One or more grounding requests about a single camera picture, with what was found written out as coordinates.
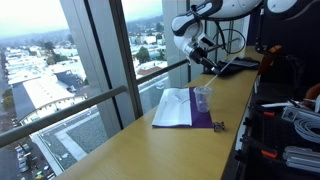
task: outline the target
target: purple mat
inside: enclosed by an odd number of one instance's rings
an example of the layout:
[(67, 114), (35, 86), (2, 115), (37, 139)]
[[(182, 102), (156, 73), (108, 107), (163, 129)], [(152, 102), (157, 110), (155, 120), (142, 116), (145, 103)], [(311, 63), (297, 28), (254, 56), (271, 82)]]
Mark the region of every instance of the purple mat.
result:
[(163, 127), (163, 126), (155, 126), (155, 128), (176, 128), (176, 127), (189, 127), (189, 128), (212, 128), (213, 124), (211, 121), (210, 112), (201, 113), (197, 110), (196, 105), (196, 97), (193, 92), (194, 87), (189, 88), (189, 95), (190, 95), (190, 102), (191, 102), (191, 118), (192, 118), (192, 126), (186, 125), (176, 125), (170, 127)]

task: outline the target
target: city view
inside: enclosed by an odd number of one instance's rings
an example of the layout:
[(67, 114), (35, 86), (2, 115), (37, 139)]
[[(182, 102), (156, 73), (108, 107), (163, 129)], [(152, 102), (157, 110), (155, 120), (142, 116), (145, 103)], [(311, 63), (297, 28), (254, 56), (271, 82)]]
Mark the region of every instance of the city view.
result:
[[(50, 2), (53, 4), (48, 6), (57, 6), (59, 13), (63, 13), (59, 1)], [(129, 1), (123, 1), (123, 10), (128, 43), (139, 79), (168, 66), (163, 17), (159, 13), (130, 14), (130, 3), (126, 2)], [(154, 3), (160, 3), (157, 12), (162, 12), (161, 0)], [(8, 22), (10, 18), (4, 13), (0, 11), (1, 25), (3, 19)], [(77, 39), (64, 27), (66, 22), (60, 24), (43, 31), (21, 28), (16, 34), (6, 32), (8, 27), (2, 30), (0, 133), (37, 121), (92, 95)], [(169, 84), (168, 74), (164, 73), (138, 85), (144, 113), (159, 103)], [(93, 106), (0, 148), (0, 175), (4, 179), (53, 179), (107, 140), (99, 110)]]

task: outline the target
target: sky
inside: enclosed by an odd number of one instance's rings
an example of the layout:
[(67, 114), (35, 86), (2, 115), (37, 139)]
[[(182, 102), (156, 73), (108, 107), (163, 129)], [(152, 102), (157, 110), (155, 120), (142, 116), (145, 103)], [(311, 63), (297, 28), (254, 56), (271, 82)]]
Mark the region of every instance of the sky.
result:
[[(122, 0), (126, 21), (162, 14), (162, 0)], [(0, 0), (0, 39), (67, 29), (60, 0)]]

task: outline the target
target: coiled cable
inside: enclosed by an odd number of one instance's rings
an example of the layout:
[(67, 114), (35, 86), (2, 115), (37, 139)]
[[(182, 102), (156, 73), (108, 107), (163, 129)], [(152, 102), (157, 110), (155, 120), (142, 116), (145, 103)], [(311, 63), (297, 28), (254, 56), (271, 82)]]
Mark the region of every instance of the coiled cable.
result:
[(320, 129), (320, 120), (297, 119), (294, 121), (296, 132), (305, 140), (320, 144), (320, 134), (312, 129)]

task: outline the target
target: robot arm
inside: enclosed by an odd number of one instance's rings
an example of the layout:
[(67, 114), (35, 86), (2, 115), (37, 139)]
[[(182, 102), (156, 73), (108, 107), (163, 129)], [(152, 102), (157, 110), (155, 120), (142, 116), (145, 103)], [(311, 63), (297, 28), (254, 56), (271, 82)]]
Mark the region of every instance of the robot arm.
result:
[(174, 42), (189, 60), (202, 64), (219, 74), (215, 63), (207, 59), (213, 40), (203, 33), (201, 20), (230, 21), (240, 19), (260, 9), (273, 19), (295, 18), (305, 12), (313, 3), (320, 0), (205, 0), (203, 3), (174, 18), (172, 31)]

